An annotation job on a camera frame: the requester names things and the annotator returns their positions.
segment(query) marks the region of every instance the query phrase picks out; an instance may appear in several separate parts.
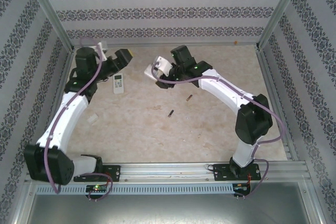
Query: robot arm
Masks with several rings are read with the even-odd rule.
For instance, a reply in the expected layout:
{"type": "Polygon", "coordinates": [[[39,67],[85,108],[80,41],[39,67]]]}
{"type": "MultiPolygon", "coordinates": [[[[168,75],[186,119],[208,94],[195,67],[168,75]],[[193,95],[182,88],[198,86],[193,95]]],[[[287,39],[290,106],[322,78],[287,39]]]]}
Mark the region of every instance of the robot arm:
{"type": "MultiPolygon", "coordinates": [[[[71,158],[66,155],[66,152],[71,134],[81,114],[87,108],[97,90],[97,82],[107,80],[110,76],[127,66],[132,59],[132,55],[127,49],[120,49],[115,52],[115,55],[117,58],[112,59],[112,57],[107,58],[103,53],[103,63],[97,78],[83,93],[71,102],[56,125],[53,134],[54,137],[49,144],[48,151],[49,168],[56,184],[66,185],[74,176],[92,172],[100,173],[102,170],[102,160],[100,157],[81,155],[71,158]]],[[[93,48],[83,47],[77,50],[77,67],[70,74],[60,108],[36,145],[27,145],[24,150],[24,158],[32,179],[49,181],[44,167],[43,153],[50,129],[57,115],[66,106],[67,102],[94,76],[98,67],[96,62],[97,57],[98,54],[93,48]]]]}
{"type": "MultiPolygon", "coordinates": [[[[270,114],[246,100],[245,97],[255,100],[269,108],[267,98],[262,94],[254,96],[234,86],[232,83],[220,76],[211,65],[204,61],[196,63],[186,46],[177,47],[173,49],[171,53],[176,63],[170,64],[161,56],[156,57],[154,60],[153,65],[157,64],[154,68],[154,74],[157,77],[168,81],[181,81],[201,76],[215,77],[216,80],[198,79],[192,83],[198,88],[204,89],[213,94],[215,97],[228,105],[235,115],[237,115],[235,130],[240,141],[233,157],[230,159],[230,170],[238,178],[239,175],[244,173],[244,171],[247,170],[253,163],[253,150],[255,149],[258,141],[267,134],[269,128],[272,127],[270,114]],[[219,82],[219,79],[224,80],[244,95],[238,95],[226,85],[219,82]]],[[[146,68],[145,74],[151,79],[157,81],[151,72],[153,65],[149,65],[146,68]]],[[[160,88],[164,89],[173,88],[175,85],[159,81],[157,81],[156,84],[160,88]]]]}

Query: metal base plate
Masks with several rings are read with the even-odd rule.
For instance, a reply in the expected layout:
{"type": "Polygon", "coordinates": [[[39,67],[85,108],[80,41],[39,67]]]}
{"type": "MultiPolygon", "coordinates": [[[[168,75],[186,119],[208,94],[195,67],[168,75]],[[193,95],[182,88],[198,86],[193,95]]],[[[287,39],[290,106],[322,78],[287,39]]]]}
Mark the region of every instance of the metal base plate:
{"type": "Polygon", "coordinates": [[[214,164],[213,172],[215,176],[215,181],[237,181],[237,180],[248,180],[248,174],[251,175],[251,180],[261,180],[260,170],[258,164],[251,164],[249,169],[236,178],[235,175],[230,171],[229,164],[214,164]]]}
{"type": "MultiPolygon", "coordinates": [[[[103,172],[111,176],[113,182],[119,182],[120,165],[103,165],[103,172]]],[[[107,178],[103,176],[77,176],[74,182],[107,182],[107,178]]]]}

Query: patterned wallpaper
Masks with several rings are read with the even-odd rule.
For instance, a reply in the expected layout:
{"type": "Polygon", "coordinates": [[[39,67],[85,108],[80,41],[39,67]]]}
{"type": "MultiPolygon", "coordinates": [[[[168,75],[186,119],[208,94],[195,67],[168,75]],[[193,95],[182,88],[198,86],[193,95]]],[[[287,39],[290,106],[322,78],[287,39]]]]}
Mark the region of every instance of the patterned wallpaper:
{"type": "Polygon", "coordinates": [[[72,42],[257,42],[279,0],[50,0],[72,42]]]}
{"type": "Polygon", "coordinates": [[[335,0],[291,0],[264,53],[327,223],[336,222],[335,0]]]}
{"type": "Polygon", "coordinates": [[[66,52],[37,0],[0,0],[0,223],[27,172],[23,150],[51,117],[66,52]]]}

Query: remote control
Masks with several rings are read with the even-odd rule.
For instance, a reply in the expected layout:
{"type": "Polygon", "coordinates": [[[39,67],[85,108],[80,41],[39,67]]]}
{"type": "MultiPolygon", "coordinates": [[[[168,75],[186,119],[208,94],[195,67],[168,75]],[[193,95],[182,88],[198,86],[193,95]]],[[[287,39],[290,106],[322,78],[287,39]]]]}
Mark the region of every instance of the remote control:
{"type": "Polygon", "coordinates": [[[122,73],[113,76],[113,93],[122,94],[124,92],[124,79],[122,73]]]}

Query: enclosure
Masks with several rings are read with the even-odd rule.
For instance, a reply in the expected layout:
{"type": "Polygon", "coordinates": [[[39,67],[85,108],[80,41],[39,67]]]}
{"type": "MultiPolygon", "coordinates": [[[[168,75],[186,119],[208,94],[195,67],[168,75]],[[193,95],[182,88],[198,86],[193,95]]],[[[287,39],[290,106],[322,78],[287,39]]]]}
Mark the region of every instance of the enclosure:
{"type": "MultiPolygon", "coordinates": [[[[53,223],[55,214],[63,223],[336,222],[335,15],[336,0],[1,0],[0,223],[53,223]],[[106,41],[108,56],[120,48],[134,56],[121,71],[124,93],[113,94],[112,80],[99,83],[68,146],[69,155],[121,165],[104,207],[86,202],[85,183],[54,196],[31,180],[23,158],[58,110],[85,37],[106,41]],[[258,150],[269,173],[245,201],[225,197],[232,184],[204,168],[232,157],[234,113],[190,83],[164,90],[143,73],[180,45],[239,88],[264,94],[286,125],[281,141],[258,150]]],[[[266,139],[279,135],[273,121],[266,139]]]]}

